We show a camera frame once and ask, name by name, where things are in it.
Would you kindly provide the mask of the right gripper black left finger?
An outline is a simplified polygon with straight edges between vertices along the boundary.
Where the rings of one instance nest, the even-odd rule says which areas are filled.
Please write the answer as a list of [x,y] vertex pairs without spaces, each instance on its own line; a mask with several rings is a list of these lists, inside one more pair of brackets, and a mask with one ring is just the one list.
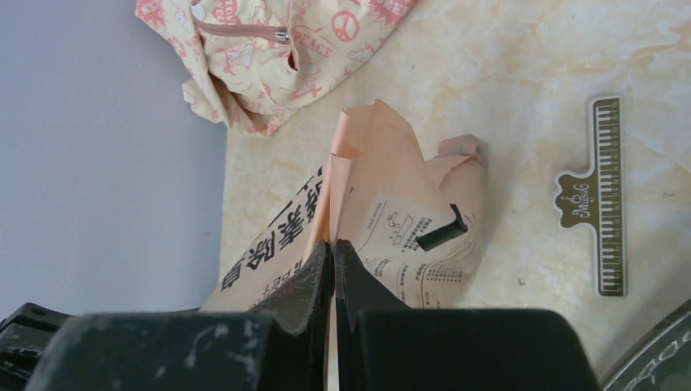
[[333,256],[244,312],[86,314],[49,342],[30,390],[324,390]]

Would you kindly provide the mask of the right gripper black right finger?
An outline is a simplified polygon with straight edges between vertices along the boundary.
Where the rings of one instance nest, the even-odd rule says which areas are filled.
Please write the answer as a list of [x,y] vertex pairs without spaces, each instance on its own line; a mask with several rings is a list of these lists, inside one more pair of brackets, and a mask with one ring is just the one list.
[[574,329],[536,309],[420,310],[334,250],[343,390],[596,390]]

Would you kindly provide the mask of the pink cat litter bag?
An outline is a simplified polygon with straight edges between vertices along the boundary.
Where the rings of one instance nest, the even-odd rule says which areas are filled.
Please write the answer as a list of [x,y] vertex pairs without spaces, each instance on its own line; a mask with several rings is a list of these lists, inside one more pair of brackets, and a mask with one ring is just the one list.
[[412,308],[453,306],[476,270],[485,165],[464,134],[422,156],[382,101],[342,111],[325,164],[229,269],[204,311],[244,311],[287,287],[319,241],[349,241],[365,269]]

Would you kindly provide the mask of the piano pattern bag clip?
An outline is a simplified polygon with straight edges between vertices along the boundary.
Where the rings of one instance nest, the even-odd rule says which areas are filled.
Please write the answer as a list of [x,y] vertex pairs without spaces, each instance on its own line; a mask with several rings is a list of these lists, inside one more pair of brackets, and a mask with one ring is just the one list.
[[623,183],[621,98],[590,99],[586,107],[588,167],[562,170],[552,205],[559,226],[592,233],[594,288],[600,297],[627,296],[627,245]]

